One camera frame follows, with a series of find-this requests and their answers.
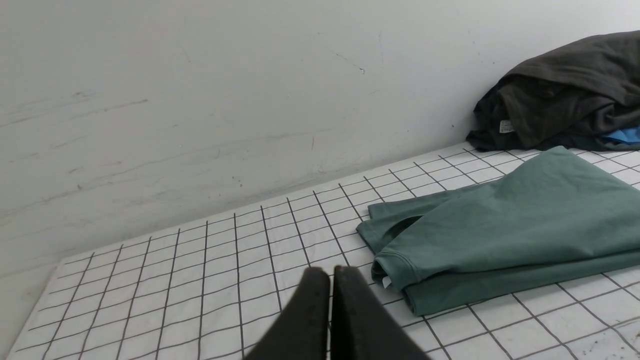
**black grid line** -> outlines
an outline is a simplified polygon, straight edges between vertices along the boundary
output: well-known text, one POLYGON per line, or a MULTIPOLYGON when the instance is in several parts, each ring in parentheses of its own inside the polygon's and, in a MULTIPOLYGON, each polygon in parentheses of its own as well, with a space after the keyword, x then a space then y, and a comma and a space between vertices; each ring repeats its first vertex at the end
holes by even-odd
POLYGON ((95 310, 95 314, 93 314, 93 320, 91 320, 91 325, 89 325, 89 329, 86 331, 86 335, 84 336, 84 341, 82 342, 82 348, 80 349, 80 356, 78 359, 82 359, 82 355, 84 353, 84 348, 86 346, 86 340, 89 338, 89 333, 93 329, 93 325, 95 324, 95 319, 98 317, 98 312, 102 307, 102 301, 104 300, 104 295, 107 293, 107 288, 109 287, 109 283, 111 282, 111 276, 113 275, 113 271, 116 268, 116 264, 118 263, 118 258, 122 253, 122 245, 120 245, 120 250, 118 251, 118 255, 116 256, 116 261, 113 263, 113 268, 111 269, 111 275, 109 275, 109 279, 107 280, 107 284, 104 286, 104 291, 102 292, 102 296, 100 296, 100 301, 98 302, 98 308, 95 310))
POLYGON ((407 186, 402 180, 400 180, 400 178, 398 177, 398 175, 396 175, 393 171, 391 171, 391 169, 389 169, 389 172, 391 173, 391 175, 393 175, 396 179, 398 179, 398 181, 402 184, 402 186, 404 186, 410 193, 411 195, 413 195, 413 197, 416 197, 415 194, 413 193, 413 191, 411 191, 411 189, 409 188, 409 186, 407 186))
MULTIPOLYGON (((86 270, 89 269, 89 265, 91 264, 91 260, 93 260, 93 255, 95 253, 92 253, 91 256, 89 257, 88 261, 86 262, 86 268, 84 268, 84 271, 86 273, 86 270)), ((75 297, 78 289, 80 288, 80 285, 82 285, 82 280, 84 279, 84 274, 82 274, 82 276, 80 276, 80 281, 78 281, 78 285, 76 286, 76 289, 74 290, 74 294, 71 295, 71 300, 73 300, 73 298, 75 297)), ((60 322, 58 323, 58 326, 56 327, 56 331, 53 333, 53 336, 51 336, 51 341, 49 341, 47 343, 47 348, 46 350, 44 350, 44 353, 42 354, 42 360, 44 360, 47 357, 47 353, 49 352, 49 349, 51 348, 51 344, 53 343, 54 340, 56 340, 56 336, 58 335, 58 331, 60 330, 60 326, 62 325, 62 323, 65 321, 65 316, 67 315, 67 311, 69 310, 69 307, 71 306, 71 302, 69 302, 69 304, 67 304, 67 308, 65 309, 65 312, 62 314, 62 320, 60 320, 60 322)))
POLYGON ((638 350, 631 345, 631 343, 625 339, 624 336, 622 336, 622 334, 620 334, 620 331, 618 331, 615 327, 609 325, 608 323, 604 322, 601 318, 599 318, 593 311, 591 311, 590 308, 588 308, 586 305, 584 305, 582 303, 583 300, 578 300, 576 299, 576 297, 574 297, 569 291, 567 291, 564 286, 560 285, 559 283, 556 283, 556 285, 558 285, 567 295, 569 295, 569 297, 571 297, 574 301, 576 301, 578 304, 580 304, 580 306, 582 306, 583 309, 585 309, 589 314, 591 314, 591 316, 593 316, 594 318, 596 318, 599 322, 602 323, 602 325, 604 325, 607 329, 610 329, 612 331, 614 331, 616 334, 618 334, 618 336, 620 337, 620 339, 627 344, 627 346, 631 349, 633 349, 637 354, 638 354, 638 350))
MULTIPOLYGON (((171 272, 169 273, 169 286, 171 286, 171 280, 173 279, 173 269, 175 266, 175 254, 178 251, 178 241, 180 240, 180 228, 178 228, 178 233, 175 236, 175 248, 173 249, 173 261, 171 262, 171 272)), ((160 342, 162 341, 162 333, 164 330, 164 321, 166 319, 166 308, 169 304, 169 294, 171 293, 171 289, 166 290, 166 298, 164 300, 164 308, 162 312, 162 326, 160 326, 160 335, 158 336, 158 346, 156 349, 156 360, 158 359, 158 354, 160 353, 160 342)))
POLYGON ((314 193, 314 196, 316 197, 316 202, 320 207, 320 211, 322 211, 322 214, 324 215, 324 219, 326 220, 326 223, 329 225, 329 230, 333 234, 333 239, 335 239, 335 242, 338 244, 338 249, 340 249, 340 253, 342 254, 342 257, 344 257, 344 262, 347 264, 347 266, 349 266, 349 259, 347 259, 347 255, 344 253, 344 250, 342 249, 342 245, 340 245, 340 242, 338 241, 338 237, 335 235, 335 231, 333 230, 333 226, 331 226, 331 223, 329 222, 329 218, 326 217, 326 213, 324 212, 324 208, 322 207, 322 204, 318 199, 318 195, 316 195, 316 192, 313 192, 313 193, 314 193))
POLYGON ((151 245, 151 236, 149 236, 149 240, 147 242, 147 251, 145 252, 145 257, 142 260, 142 267, 140 268, 140 274, 138 274, 138 282, 136 282, 136 288, 133 291, 133 298, 131 298, 131 303, 129 304, 129 312, 127 313, 127 319, 125 320, 125 323, 124 323, 124 329, 122 329, 122 338, 120 338, 119 340, 120 344, 118 345, 118 353, 116 354, 116 359, 120 357, 120 351, 122 351, 122 343, 124 342, 125 333, 127 332, 127 326, 129 325, 129 320, 131 319, 131 309, 133 308, 133 302, 136 299, 136 293, 138 292, 138 286, 140 285, 140 279, 142 278, 142 270, 144 269, 145 261, 147 260, 149 245, 151 245))
POLYGON ((293 213, 293 208, 291 207, 291 203, 289 202, 289 198, 287 198, 287 205, 289 205, 289 211, 291 212, 291 218, 293 219, 293 223, 296 225, 296 233, 298 233, 298 238, 300 239, 300 246, 302 246, 302 250, 305 252, 305 259, 307 259, 307 264, 309 265, 309 267, 311 267, 311 261, 309 261, 309 254, 307 254, 307 248, 305 247, 305 242, 302 241, 302 235, 300 234, 300 228, 298 227, 298 222, 296 221, 296 215, 293 213))
POLYGON ((367 184, 369 184, 369 186, 371 186, 371 188, 373 189, 373 191, 376 193, 376 195, 380 198, 380 200, 382 200, 382 202, 385 202, 385 199, 383 199, 382 196, 380 196, 380 193, 378 192, 378 189, 376 189, 371 182, 369 181, 369 179, 367 179, 366 176, 363 176, 365 181, 367 181, 367 184))
MULTIPOLYGON (((237 296, 238 296, 238 301, 242 301, 242 298, 240 297, 240 257, 239 257, 239 253, 238 253, 238 229, 236 227, 236 214, 234 213, 234 234, 235 234, 235 238, 236 238, 236 272, 237 272, 237 279, 236 279, 236 286, 237 286, 237 296)), ((242 350, 242 357, 244 358, 244 330, 243 330, 243 320, 242 320, 242 304, 238 304, 238 319, 240 321, 240 346, 241 346, 241 350, 242 350)))
MULTIPOLYGON (((273 282, 274 282, 274 285, 276 286, 276 291, 278 291, 278 279, 276 279, 276 268, 275 266, 273 266, 273 254, 271 253, 271 243, 269 242, 269 234, 267 233, 267 222, 264 219, 264 210, 262 209, 262 206, 260 207, 260 211, 262 212, 262 223, 264 224, 264 236, 267 238, 267 248, 269 249, 269 260, 271 261, 271 270, 273 271, 273 282)), ((282 311, 282 301, 280 300, 280 293, 276 292, 276 296, 278 297, 278 307, 280 308, 280 311, 282 311)))
POLYGON ((522 306, 522 307, 523 307, 523 308, 524 308, 524 309, 529 313, 529 315, 531 315, 531 318, 536 319, 536 321, 538 322, 538 324, 539 324, 540 326, 542 326, 542 327, 543 327, 543 329, 545 329, 545 330, 546 330, 546 331, 547 331, 551 336, 553 336, 553 338, 554 338, 554 339, 555 339, 555 340, 556 340, 560 345, 562 345, 562 346, 563 346, 567 351, 569 351, 569 354, 571 354, 571 356, 572 356, 575 360, 578 360, 578 357, 573 353, 573 351, 571 351, 571 349, 569 348, 569 346, 567 346, 567 344, 566 344, 566 343, 563 343, 562 341, 560 341, 560 339, 559 339, 559 338, 558 338, 558 337, 557 337, 553 332, 551 332, 551 330, 549 330, 549 328, 548 328, 548 327, 547 327, 547 326, 546 326, 542 321, 540 321, 540 319, 538 318, 538 317, 540 316, 540 314, 538 314, 537 316, 536 316, 536 315, 533 315, 533 313, 531 312, 531 310, 529 310, 529 308, 528 308, 527 306, 525 306, 525 304, 524 304, 520 299, 518 299, 518 297, 517 297, 516 295, 514 295, 514 294, 512 293, 512 294, 511 294, 511 296, 512 296, 512 297, 513 297, 513 298, 518 302, 518 304, 520 304, 520 306, 522 306))
POLYGON ((202 290, 200 296, 200 329, 198 330, 198 360, 202 352, 202 318, 204 317, 204 282, 207 273, 207 241, 209 239, 209 221, 207 220, 204 227, 204 258, 202 260, 202 290))
POLYGON ((349 198, 349 195, 347 195, 347 192, 344 191, 344 188, 342 187, 342 185, 340 185, 340 183, 338 183, 338 186, 340 187, 340 190, 342 190, 342 193, 344 194, 344 196, 349 201, 349 204, 351 205, 351 208, 353 209, 353 211, 356 212, 356 215, 358 215, 358 218, 360 219, 360 221, 362 221, 362 217, 360 216, 360 212, 358 212, 356 207, 353 205, 353 201, 351 201, 351 198, 349 198))

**dark gray garment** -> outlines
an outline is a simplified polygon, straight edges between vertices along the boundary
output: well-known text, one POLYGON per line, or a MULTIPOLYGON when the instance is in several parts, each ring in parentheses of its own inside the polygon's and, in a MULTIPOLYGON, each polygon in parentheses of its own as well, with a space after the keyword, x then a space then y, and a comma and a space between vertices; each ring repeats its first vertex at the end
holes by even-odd
POLYGON ((640 125, 640 31, 584 38, 526 60, 496 90, 525 148, 565 132, 640 125))

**white wall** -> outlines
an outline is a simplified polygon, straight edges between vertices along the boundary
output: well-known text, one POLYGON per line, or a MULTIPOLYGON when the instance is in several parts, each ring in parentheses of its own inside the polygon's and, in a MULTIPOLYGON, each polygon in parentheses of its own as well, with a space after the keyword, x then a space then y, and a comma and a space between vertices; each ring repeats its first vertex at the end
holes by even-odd
POLYGON ((464 139, 637 0, 4 0, 0 275, 464 139))

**white label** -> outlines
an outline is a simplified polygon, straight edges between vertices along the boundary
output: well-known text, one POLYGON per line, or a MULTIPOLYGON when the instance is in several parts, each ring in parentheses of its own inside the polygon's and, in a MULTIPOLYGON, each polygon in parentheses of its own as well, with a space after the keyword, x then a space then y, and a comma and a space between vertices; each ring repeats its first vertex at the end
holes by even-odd
POLYGON ((500 121, 500 134, 512 133, 514 131, 515 129, 513 128, 511 120, 500 121))
POLYGON ((385 276, 382 278, 382 286, 386 288, 389 287, 389 285, 391 285, 391 278, 389 278, 389 276, 385 276))

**folded green sweatshirt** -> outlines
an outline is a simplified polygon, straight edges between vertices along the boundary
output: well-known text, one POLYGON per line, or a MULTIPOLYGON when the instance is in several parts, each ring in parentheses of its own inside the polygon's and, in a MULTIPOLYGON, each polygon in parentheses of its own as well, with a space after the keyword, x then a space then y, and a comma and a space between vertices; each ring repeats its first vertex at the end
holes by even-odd
POLYGON ((358 233, 416 315, 640 264, 640 192, 562 147, 501 179, 369 206, 358 233))

